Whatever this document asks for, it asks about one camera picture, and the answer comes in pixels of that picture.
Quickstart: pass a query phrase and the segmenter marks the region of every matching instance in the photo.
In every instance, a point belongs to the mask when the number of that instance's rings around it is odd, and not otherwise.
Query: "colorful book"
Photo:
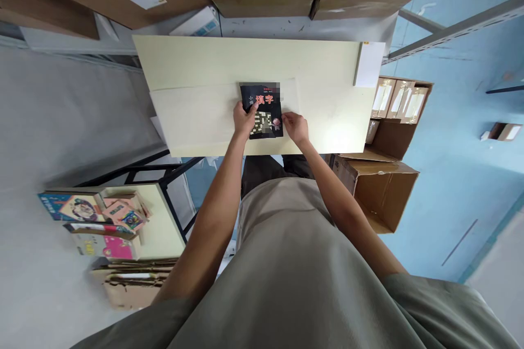
[[[117,200],[103,212],[104,216],[110,218],[115,225],[121,225],[126,229],[136,233],[138,229],[145,225],[146,219],[138,213],[132,206],[122,200]]]
[[[111,234],[89,233],[88,230],[77,230],[72,233],[80,255],[102,256],[116,259],[138,259],[140,241],[138,236],[125,239]]]
[[[249,139],[284,136],[280,83],[256,82],[239,84],[244,110],[249,112],[253,104],[259,104],[255,114],[255,126],[251,130]]]
[[[47,191],[38,194],[38,197],[55,221],[106,221],[102,215],[105,206],[97,192],[72,194]]]

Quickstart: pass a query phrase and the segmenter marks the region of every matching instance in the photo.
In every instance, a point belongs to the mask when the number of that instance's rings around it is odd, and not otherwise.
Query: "dark pants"
[[[248,155],[242,174],[241,197],[244,198],[253,188],[282,177],[302,177],[314,179],[313,172],[302,154],[282,155],[284,167],[270,155]]]

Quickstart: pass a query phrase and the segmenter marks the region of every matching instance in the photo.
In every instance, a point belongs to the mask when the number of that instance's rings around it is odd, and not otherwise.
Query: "gray shirt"
[[[156,304],[75,348],[518,348],[469,287],[380,281],[331,223],[314,180],[271,180],[246,195],[238,246],[196,307]]]

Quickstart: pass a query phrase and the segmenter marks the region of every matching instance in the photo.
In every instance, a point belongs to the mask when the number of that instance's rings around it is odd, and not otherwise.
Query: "shirt sleeve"
[[[383,284],[426,347],[519,349],[468,286],[408,274],[387,276]]]
[[[71,349],[165,349],[191,314],[193,305],[187,299],[151,305],[83,339]]]

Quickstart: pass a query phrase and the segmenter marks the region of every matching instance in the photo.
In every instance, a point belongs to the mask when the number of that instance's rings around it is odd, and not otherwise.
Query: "person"
[[[282,118],[303,158],[282,168],[247,157],[241,176],[256,110],[236,105],[224,160],[153,304],[75,349],[518,348],[476,291],[408,274],[302,116]],[[241,190],[237,253],[216,279]]]

